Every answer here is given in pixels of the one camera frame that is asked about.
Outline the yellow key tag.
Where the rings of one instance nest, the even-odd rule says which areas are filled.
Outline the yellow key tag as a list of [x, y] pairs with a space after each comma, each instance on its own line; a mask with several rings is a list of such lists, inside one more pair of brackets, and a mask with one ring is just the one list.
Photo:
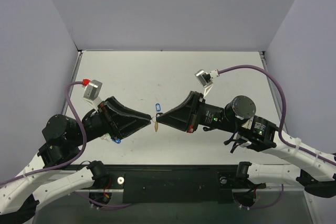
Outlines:
[[158, 129], [159, 129], [159, 124], [158, 124], [158, 122], [155, 121], [155, 123], [154, 123], [154, 130], [155, 130], [155, 132], [157, 132]]

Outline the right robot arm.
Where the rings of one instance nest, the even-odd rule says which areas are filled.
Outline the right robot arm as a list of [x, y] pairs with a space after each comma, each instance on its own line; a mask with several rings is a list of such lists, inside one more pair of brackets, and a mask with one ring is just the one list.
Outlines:
[[155, 119], [158, 124], [186, 133], [196, 132], [200, 125], [205, 132], [230, 132], [231, 137], [223, 143], [232, 145], [231, 153], [241, 147], [286, 161], [282, 165], [240, 162], [233, 181], [241, 187], [284, 184], [302, 187], [317, 197], [334, 197], [335, 155], [309, 147], [255, 113], [254, 102], [244, 95], [233, 98], [221, 108], [207, 104], [201, 93], [192, 91], [180, 105], [157, 113]]

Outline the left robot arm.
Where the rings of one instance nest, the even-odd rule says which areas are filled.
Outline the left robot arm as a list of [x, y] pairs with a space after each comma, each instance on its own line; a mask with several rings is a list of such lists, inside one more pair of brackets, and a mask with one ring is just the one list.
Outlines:
[[42, 130], [45, 144], [18, 174], [19, 179], [1, 183], [1, 223], [25, 223], [44, 205], [76, 190], [107, 188], [111, 178], [101, 161], [90, 161], [58, 181], [47, 180], [73, 162], [83, 135], [88, 142], [105, 135], [118, 142], [150, 123], [150, 115], [125, 107], [115, 97], [102, 101], [81, 122], [61, 114], [52, 116]]

